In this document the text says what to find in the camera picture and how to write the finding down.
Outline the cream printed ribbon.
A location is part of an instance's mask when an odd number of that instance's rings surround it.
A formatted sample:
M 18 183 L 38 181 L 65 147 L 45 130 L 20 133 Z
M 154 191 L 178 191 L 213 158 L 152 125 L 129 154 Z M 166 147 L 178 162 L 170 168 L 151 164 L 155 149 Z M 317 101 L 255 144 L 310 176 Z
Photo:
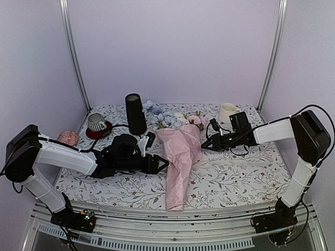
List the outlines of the cream printed ribbon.
M 206 159 L 197 161 L 193 167 L 202 167 L 209 165 L 236 165 L 236 166 L 269 166 L 273 165 L 273 161 L 265 161 L 265 162 L 256 162 L 256 161 L 247 161 L 243 159 L 235 159 L 235 160 L 224 160 L 224 159 Z

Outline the pink flower bouquet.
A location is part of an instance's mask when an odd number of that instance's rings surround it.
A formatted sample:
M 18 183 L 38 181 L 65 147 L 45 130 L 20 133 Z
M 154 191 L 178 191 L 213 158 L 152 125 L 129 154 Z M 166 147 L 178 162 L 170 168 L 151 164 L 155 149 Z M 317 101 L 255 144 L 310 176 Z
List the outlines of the pink flower bouquet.
M 200 111 L 192 114 L 164 110 L 152 101 L 142 104 L 145 118 L 163 143 L 169 161 L 166 175 L 165 209 L 182 211 L 192 166 L 202 158 L 200 132 L 206 121 Z

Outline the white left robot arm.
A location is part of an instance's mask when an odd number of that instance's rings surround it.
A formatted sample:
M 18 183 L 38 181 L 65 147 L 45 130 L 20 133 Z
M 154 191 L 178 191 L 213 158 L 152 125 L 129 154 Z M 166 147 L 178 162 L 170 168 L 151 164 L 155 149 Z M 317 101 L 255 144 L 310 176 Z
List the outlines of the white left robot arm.
M 28 125 L 6 146 L 5 165 L 1 171 L 9 181 L 19 183 L 42 201 L 67 227 L 73 227 L 78 217 L 71 210 L 64 195 L 35 169 L 36 164 L 47 164 L 79 172 L 92 178 L 104 179 L 116 173 L 157 174 L 169 165 L 158 155 L 147 153 L 155 134 L 136 139 L 130 134 L 115 136 L 103 150 L 93 146 L 83 150 L 50 139 L 39 133 L 36 125 Z

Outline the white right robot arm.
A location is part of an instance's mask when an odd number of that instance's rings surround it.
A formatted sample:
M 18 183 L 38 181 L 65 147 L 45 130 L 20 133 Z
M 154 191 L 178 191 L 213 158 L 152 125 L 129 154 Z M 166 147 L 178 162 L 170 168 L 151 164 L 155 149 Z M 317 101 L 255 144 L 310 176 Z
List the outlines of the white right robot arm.
M 312 110 L 301 110 L 288 117 L 253 127 L 245 112 L 229 117 L 232 132 L 221 133 L 215 119 L 211 126 L 216 131 L 207 135 L 202 149 L 215 152 L 233 149 L 237 146 L 258 146 L 266 143 L 279 144 L 290 141 L 295 146 L 296 166 L 289 185 L 278 200 L 280 209 L 271 215 L 271 224 L 282 228 L 291 219 L 288 209 L 297 206 L 312 184 L 320 165 L 334 149 L 334 134 Z

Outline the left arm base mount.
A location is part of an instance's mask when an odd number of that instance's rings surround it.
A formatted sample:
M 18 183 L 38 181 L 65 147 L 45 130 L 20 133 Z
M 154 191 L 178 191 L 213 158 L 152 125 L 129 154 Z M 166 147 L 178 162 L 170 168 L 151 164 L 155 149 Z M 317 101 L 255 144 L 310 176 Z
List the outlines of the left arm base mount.
M 84 209 L 74 212 L 69 198 L 62 193 L 65 200 L 65 208 L 57 213 L 52 213 L 50 222 L 52 224 L 86 233 L 93 233 L 96 217 L 93 211 Z

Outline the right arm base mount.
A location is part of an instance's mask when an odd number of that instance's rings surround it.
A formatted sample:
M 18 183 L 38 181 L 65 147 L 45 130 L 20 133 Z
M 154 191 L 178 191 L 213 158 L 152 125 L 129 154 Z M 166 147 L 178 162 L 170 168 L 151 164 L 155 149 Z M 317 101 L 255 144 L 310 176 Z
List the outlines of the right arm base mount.
M 288 207 L 279 199 L 275 204 L 275 211 L 273 213 L 255 213 L 251 217 L 251 225 L 254 227 L 256 233 L 279 230 L 289 226 L 295 227 L 298 222 L 295 211 L 299 204 L 300 201 L 295 206 Z

